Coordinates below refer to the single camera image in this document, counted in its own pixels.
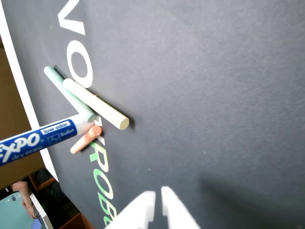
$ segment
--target green chalk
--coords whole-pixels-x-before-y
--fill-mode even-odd
[[[58,88],[58,90],[66,97],[66,99],[72,104],[72,106],[81,114],[81,116],[88,123],[93,122],[97,115],[87,106],[83,101],[73,95],[71,92],[66,90],[63,85],[63,78],[55,71],[54,68],[47,66],[43,69],[47,77],[52,81],[52,83]]]

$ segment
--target brown cardboard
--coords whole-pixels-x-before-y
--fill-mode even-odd
[[[31,129],[3,49],[0,49],[0,140]],[[44,167],[40,152],[0,167],[0,189]]]

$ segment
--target marker label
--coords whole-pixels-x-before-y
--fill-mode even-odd
[[[0,166],[77,135],[71,119],[0,141]]]

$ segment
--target dry erase marker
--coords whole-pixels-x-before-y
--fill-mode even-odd
[[[4,139],[0,141],[0,166],[85,133],[93,125],[93,122],[87,123],[77,114],[37,130]]]

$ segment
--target green letter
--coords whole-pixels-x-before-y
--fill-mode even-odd
[[[90,146],[94,149],[94,153],[90,155],[90,161],[95,161],[97,160],[99,166],[101,167],[101,169],[107,173],[109,170],[108,167],[108,159],[107,159],[107,153],[106,150],[101,147],[99,144],[96,144],[95,142],[90,142]],[[99,152],[101,152],[101,154],[104,157],[104,165],[102,164],[101,160],[100,160],[100,155]]]
[[[108,185],[108,188],[109,188],[109,192],[106,192],[105,189],[103,189],[103,187],[99,184],[99,181],[97,179],[97,176],[101,176],[105,182],[107,183]],[[105,174],[100,171],[99,169],[95,168],[94,171],[93,171],[93,176],[94,176],[94,180],[97,184],[97,186],[100,188],[100,191],[108,198],[108,199],[113,199],[113,190],[112,190],[112,187],[111,187],[111,184],[108,180],[108,178],[105,176]]]
[[[97,192],[97,194],[99,195],[101,208],[103,209],[105,214],[107,216],[110,215],[111,219],[113,220],[114,217],[116,217],[115,207],[102,194],[100,194],[99,192]]]
[[[108,226],[111,223],[111,220],[107,216],[104,216],[104,223]]]

